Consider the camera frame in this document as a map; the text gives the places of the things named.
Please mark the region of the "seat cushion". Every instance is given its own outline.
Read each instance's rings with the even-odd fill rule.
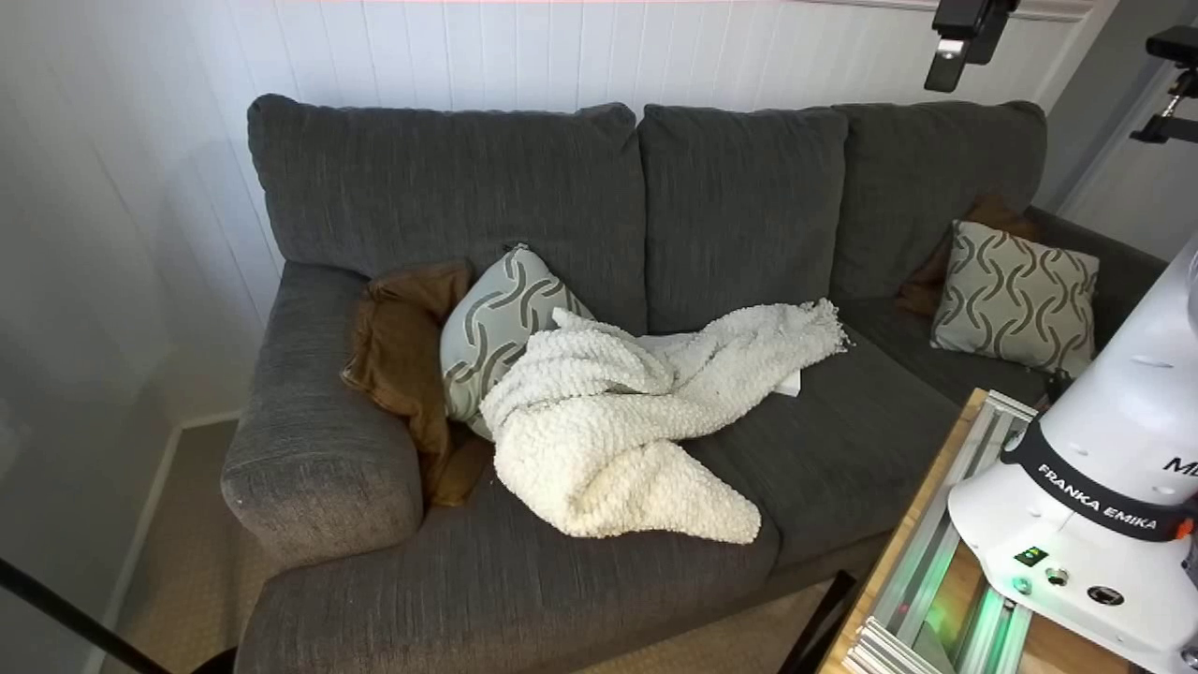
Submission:
[[[650,328],[828,295],[839,111],[645,109]]]
[[[768,398],[742,423],[693,443],[717,479],[778,525],[778,574],[892,530],[959,414],[955,400],[854,341],[807,368],[792,400]]]
[[[1049,123],[1034,103],[846,103],[833,299],[893,295],[977,193],[1023,209]]]
[[[933,325],[893,306],[892,295],[841,301],[839,309],[863,341],[955,404],[964,404],[970,390],[1000,390],[1027,404],[1049,394],[1049,378],[1035,368],[933,348]]]
[[[606,323],[645,328],[635,117],[252,103],[252,152],[289,262],[376,277],[488,270],[529,242]]]
[[[565,537],[488,479],[405,545],[273,575],[235,668],[545,668],[747,596],[773,554],[773,529]]]

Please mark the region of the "baseboard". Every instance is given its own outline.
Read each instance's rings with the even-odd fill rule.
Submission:
[[[126,545],[126,554],[124,554],[124,565],[118,565],[118,575],[116,575],[116,586],[111,586],[111,597],[109,597],[109,611],[103,611],[103,616],[102,616],[111,631],[118,627],[124,596],[126,596],[126,586],[129,586],[129,579],[136,579],[136,574],[137,574],[142,545],[147,545],[147,536],[151,536],[151,529],[154,529],[154,514],[158,514],[158,500],[159,500],[159,492],[164,492],[164,479],[173,474],[173,465],[174,465],[174,452],[179,452],[184,434],[193,430],[193,425],[232,423],[232,418],[240,418],[240,413],[193,414],[193,418],[173,425],[173,434],[167,434],[167,443],[164,443],[164,452],[159,452],[159,459],[158,459],[158,467],[154,467],[154,482],[151,482],[151,490],[147,490],[147,506],[142,506],[142,514],[137,514],[136,537],[129,537],[129,545]],[[83,668],[87,668],[87,674],[102,674],[103,658],[109,658],[109,656],[103,656],[102,646],[91,646],[91,658],[87,658]]]

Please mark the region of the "couch armrest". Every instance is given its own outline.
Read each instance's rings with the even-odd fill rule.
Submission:
[[[279,565],[400,542],[421,515],[396,414],[340,384],[363,277],[285,265],[219,492]]]
[[[1045,242],[1099,257],[1093,288],[1093,341],[1095,348],[1109,344],[1135,301],[1153,288],[1163,262],[1054,213],[1034,205],[1027,213],[1042,225]]]

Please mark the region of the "knit blanket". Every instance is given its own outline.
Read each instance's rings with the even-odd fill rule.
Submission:
[[[743,306],[678,335],[627,335],[569,309],[552,323],[483,398],[498,479],[565,536],[752,542],[757,506],[678,443],[713,434],[841,350],[833,306]]]

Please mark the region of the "patterned pillow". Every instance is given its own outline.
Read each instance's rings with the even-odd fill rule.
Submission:
[[[520,360],[529,335],[549,325],[549,309],[590,309],[545,270],[545,262],[511,247],[451,306],[443,328],[443,378],[450,414],[491,439],[480,404],[491,384]]]
[[[1093,356],[1093,283],[1093,253],[963,220],[933,348],[1000,356],[1077,378]]]

